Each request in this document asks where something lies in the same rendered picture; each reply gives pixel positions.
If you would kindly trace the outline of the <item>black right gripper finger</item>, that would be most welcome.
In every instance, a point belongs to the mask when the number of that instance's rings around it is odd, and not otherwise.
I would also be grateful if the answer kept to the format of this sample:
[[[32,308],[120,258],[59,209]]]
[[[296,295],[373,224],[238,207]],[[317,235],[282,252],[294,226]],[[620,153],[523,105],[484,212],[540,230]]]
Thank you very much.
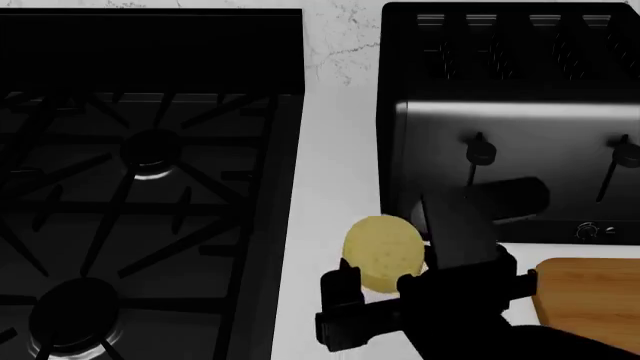
[[[494,275],[499,280],[515,278],[517,275],[517,261],[507,249],[501,245],[496,245],[497,259],[494,263]]]
[[[322,311],[347,305],[362,305],[364,296],[361,287],[360,269],[341,258],[339,268],[325,273],[320,279]]]

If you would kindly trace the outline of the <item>round toaster dial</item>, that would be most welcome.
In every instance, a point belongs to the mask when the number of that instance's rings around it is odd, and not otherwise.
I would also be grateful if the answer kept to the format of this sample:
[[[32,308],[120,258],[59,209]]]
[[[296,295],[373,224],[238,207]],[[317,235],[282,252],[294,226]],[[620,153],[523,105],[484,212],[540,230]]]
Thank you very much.
[[[599,227],[595,222],[586,222],[576,228],[575,236],[583,242],[591,242],[597,239],[598,233]]]

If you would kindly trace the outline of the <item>black gas cooktop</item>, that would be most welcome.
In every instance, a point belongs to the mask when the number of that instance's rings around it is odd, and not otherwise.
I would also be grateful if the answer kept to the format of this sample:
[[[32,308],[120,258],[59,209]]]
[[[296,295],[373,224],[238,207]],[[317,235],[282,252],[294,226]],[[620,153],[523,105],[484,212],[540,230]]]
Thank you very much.
[[[0,8],[0,110],[94,93],[292,95],[248,243],[230,360],[270,360],[305,92],[298,9]]]

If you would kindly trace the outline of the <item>wooden cutting board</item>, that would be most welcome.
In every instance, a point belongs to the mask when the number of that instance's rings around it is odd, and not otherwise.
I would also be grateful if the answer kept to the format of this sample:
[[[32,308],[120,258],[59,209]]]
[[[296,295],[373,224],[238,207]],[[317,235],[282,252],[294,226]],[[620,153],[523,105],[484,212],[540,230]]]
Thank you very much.
[[[640,351],[640,259],[558,257],[536,272],[541,324]]]

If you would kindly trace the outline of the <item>black toaster lever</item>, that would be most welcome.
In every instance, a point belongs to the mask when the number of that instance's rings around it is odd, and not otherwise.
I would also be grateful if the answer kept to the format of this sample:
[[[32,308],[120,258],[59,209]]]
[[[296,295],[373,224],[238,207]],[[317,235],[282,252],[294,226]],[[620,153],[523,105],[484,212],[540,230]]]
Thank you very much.
[[[613,150],[610,167],[640,167],[640,146],[632,143],[628,134],[610,137],[606,145]]]
[[[484,167],[494,163],[497,149],[485,139],[482,132],[477,132],[466,144],[466,158],[470,164]]]

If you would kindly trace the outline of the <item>black four-slot toaster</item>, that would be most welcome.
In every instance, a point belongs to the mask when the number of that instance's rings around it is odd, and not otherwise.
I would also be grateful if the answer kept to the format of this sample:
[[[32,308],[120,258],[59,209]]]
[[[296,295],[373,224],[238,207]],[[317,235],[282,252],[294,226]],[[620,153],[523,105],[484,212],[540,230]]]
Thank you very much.
[[[467,161],[477,132],[497,149]],[[522,177],[547,209],[503,242],[640,246],[640,14],[625,2],[391,2],[383,6],[376,136],[380,207],[420,224],[420,196]],[[583,242],[576,228],[599,227]]]

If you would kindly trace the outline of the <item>round black gas burner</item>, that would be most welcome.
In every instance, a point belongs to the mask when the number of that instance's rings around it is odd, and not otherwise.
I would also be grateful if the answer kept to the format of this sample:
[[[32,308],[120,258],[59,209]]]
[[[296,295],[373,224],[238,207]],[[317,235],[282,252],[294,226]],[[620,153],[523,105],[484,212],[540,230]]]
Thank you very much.
[[[53,287],[28,319],[31,338],[39,346],[35,360],[94,350],[108,340],[118,316],[118,295],[106,281],[75,278]]]
[[[156,180],[174,170],[182,154],[182,142],[173,131],[153,128],[128,137],[121,144],[119,158],[134,179]]]

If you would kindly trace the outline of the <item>black cast iron grate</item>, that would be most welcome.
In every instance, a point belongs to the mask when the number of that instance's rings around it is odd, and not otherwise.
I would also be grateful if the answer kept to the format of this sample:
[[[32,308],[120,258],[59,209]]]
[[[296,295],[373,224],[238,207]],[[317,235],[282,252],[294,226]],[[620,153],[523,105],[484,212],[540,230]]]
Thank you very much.
[[[49,360],[230,360],[248,243],[298,110],[292,95],[110,92],[0,110],[0,360],[35,360],[36,302],[75,278],[119,298],[107,341]],[[140,131],[175,132],[172,173],[119,158]]]

